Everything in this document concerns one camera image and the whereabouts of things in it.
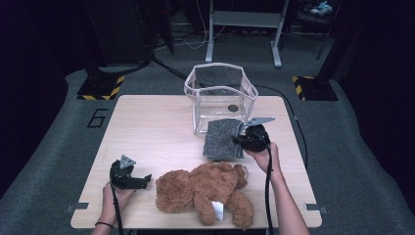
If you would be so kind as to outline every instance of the white tag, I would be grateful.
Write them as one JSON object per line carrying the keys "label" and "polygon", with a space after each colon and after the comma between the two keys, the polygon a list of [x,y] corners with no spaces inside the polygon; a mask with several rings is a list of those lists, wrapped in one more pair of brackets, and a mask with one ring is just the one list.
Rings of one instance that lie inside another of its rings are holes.
{"label": "white tag", "polygon": [[219,220],[223,220],[223,204],[219,202],[211,202],[213,204],[215,217]]}

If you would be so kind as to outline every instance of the teddy bear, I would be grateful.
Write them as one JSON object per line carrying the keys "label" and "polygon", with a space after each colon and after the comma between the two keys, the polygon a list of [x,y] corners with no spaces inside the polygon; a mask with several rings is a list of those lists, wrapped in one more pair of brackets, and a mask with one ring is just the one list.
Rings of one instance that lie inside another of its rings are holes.
{"label": "teddy bear", "polygon": [[236,227],[246,230],[254,221],[254,206],[241,191],[247,186],[241,164],[206,163],[192,171],[172,170],[156,180],[156,205],[161,212],[184,212],[195,208],[202,225],[216,221],[212,202],[220,202],[233,213]]}

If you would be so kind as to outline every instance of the gray sponge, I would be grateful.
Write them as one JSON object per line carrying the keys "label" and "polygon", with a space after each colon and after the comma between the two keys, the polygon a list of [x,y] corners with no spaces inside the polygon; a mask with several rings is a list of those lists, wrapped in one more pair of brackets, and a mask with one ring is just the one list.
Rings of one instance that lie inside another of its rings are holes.
{"label": "gray sponge", "polygon": [[211,120],[207,123],[204,156],[211,160],[225,160],[244,157],[242,147],[232,141],[238,136],[244,123],[238,119],[225,118]]}

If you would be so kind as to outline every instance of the bracelet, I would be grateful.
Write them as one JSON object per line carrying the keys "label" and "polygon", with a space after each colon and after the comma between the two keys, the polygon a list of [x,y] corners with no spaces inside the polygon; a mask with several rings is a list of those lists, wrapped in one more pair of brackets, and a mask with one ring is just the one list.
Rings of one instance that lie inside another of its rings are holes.
{"label": "bracelet", "polygon": [[96,222],[96,223],[95,223],[95,226],[97,226],[97,224],[105,224],[105,225],[107,225],[107,226],[110,226],[110,227],[111,227],[111,229],[114,229],[114,227],[113,227],[112,225],[110,225],[109,223],[106,223],[106,222]]}

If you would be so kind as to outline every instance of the wooden table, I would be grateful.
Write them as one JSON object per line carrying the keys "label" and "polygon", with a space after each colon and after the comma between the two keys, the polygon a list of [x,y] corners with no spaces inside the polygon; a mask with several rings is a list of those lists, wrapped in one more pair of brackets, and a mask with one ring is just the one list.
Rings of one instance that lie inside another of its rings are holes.
{"label": "wooden table", "polygon": [[[75,210],[70,222],[73,228],[93,228],[101,213],[102,188],[109,182],[111,164],[121,155],[137,162],[132,177],[152,174],[147,189],[139,190],[121,213],[124,228],[137,229],[226,229],[235,228],[232,214],[225,210],[224,220],[205,227],[196,211],[164,213],[156,207],[156,179],[175,169],[192,170],[207,163],[203,157],[204,135],[193,134],[192,101],[186,96],[126,95],[119,97],[102,144],[85,183],[80,203],[86,210]],[[287,184],[308,227],[318,227],[318,211],[307,211],[304,203],[315,204],[296,136],[283,100],[276,96],[259,96],[252,117],[273,117],[264,126],[279,146],[281,168]],[[254,204],[252,228],[267,228],[264,188],[265,173],[253,158],[235,159],[249,171],[249,183],[243,192]],[[273,225],[278,226],[275,203],[270,190]]]}

